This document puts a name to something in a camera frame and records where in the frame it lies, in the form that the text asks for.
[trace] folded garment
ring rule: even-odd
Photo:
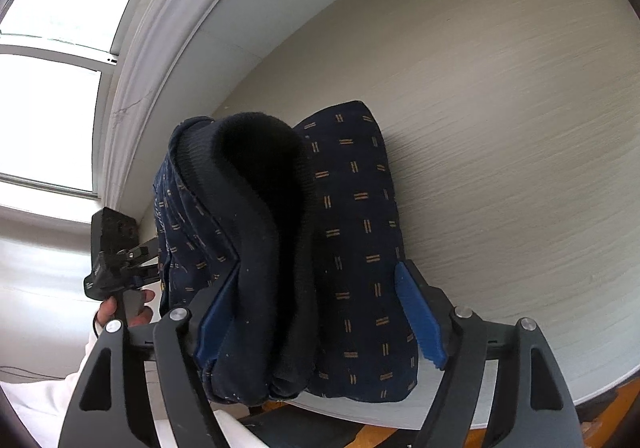
[[[187,120],[154,191],[161,314],[220,285],[190,331],[207,397],[256,406],[297,396],[318,344],[315,193],[303,140],[264,114]]]
[[[320,343],[308,391],[401,401],[417,383],[418,351],[394,287],[404,247],[380,128],[362,102],[349,102],[295,129],[320,206],[313,264]]]

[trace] finger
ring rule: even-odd
[[[137,325],[146,325],[151,322],[154,315],[154,310],[151,307],[144,306],[138,316],[129,320],[129,327],[135,327]]]
[[[142,294],[145,297],[145,303],[151,302],[156,297],[156,293],[150,289],[143,289]]]
[[[116,313],[116,304],[115,297],[111,296],[104,302],[100,304],[98,308],[98,313],[95,316],[95,320],[100,324],[101,327],[107,325],[107,322],[113,317]]]

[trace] wood grain surface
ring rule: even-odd
[[[295,124],[353,99],[382,128],[406,252],[428,282],[485,319],[534,318],[576,401],[636,369],[640,22],[626,0],[338,0],[215,116]],[[422,361],[401,403],[299,403],[419,428],[439,379]]]

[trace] white cloth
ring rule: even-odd
[[[58,448],[66,409],[84,364],[95,345],[93,332],[84,348],[84,358],[78,371],[61,381],[35,383],[4,383],[0,386],[16,414],[42,448]],[[214,412],[230,448],[268,448],[254,434],[224,410]],[[156,431],[162,448],[177,448],[169,421],[156,420]]]

